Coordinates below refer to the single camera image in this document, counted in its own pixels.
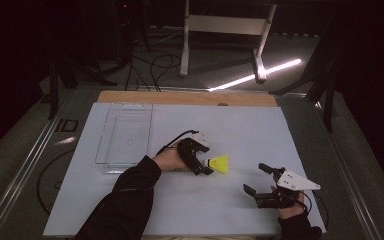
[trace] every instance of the clear plastic container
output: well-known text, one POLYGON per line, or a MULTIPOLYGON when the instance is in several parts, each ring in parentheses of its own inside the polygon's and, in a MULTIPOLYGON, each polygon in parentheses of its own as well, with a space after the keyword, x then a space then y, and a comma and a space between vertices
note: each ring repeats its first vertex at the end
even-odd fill
POLYGON ((104 173, 121 173, 147 154, 152 109, 152 104, 111 104, 96 156, 104 173))

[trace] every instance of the black sleeve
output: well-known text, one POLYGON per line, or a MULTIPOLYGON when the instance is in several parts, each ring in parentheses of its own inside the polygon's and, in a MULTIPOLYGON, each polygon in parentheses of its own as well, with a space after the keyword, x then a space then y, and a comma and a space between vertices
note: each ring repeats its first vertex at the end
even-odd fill
POLYGON ((96 206, 75 239, 139 240, 148 222, 158 165, 145 156, 120 175, 113 191, 96 206))
POLYGON ((317 240, 322 235, 319 227, 311 227, 307 212, 284 220, 278 218, 278 221, 282 240, 317 240))

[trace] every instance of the metal stand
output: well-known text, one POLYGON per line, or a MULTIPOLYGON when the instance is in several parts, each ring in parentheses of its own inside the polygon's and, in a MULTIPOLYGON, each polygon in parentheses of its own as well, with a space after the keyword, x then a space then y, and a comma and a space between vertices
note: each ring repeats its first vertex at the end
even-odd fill
POLYGON ((184 42, 180 65, 180 76, 188 75, 189 65, 189 31, 217 32, 232 34, 247 34, 261 36, 258 49, 254 50, 254 61, 256 64, 256 79, 264 81, 267 79, 261 54, 270 31, 273 16, 277 5, 271 5, 270 12, 266 19, 254 18, 232 18, 218 16, 203 16, 189 14, 189 0, 185 0, 185 20, 184 20, 184 42))

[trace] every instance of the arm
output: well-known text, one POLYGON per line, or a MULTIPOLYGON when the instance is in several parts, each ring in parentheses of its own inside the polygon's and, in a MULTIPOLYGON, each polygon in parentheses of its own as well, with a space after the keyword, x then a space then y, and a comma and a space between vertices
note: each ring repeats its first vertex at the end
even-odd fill
MULTIPOLYGON (((300 193, 298 201, 304 202, 304 194, 300 193)), ((281 227, 282 240, 317 240, 322 231, 319 227, 311 227, 308 213, 303 206, 296 203, 290 208, 276 209, 281 227)))
POLYGON ((175 149, 153 159, 145 156, 120 175, 113 191, 96 206, 75 239, 126 239, 142 237, 161 171, 187 169, 175 149))

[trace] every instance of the human hand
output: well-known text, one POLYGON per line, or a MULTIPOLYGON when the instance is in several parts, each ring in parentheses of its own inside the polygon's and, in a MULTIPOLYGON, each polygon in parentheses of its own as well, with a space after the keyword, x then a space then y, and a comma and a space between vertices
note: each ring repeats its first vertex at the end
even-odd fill
MULTIPOLYGON (((297 201, 304 203, 304 194, 299 193, 297 201)), ((304 207, 298 203, 295 203, 292 207, 289 208, 276 208, 277 214, 280 219, 288 219, 297 215, 300 215, 304 212, 304 207)))
POLYGON ((153 157, 152 160, 160 167, 161 171, 188 170, 189 168, 177 152, 177 143, 166 148, 163 152, 153 157))

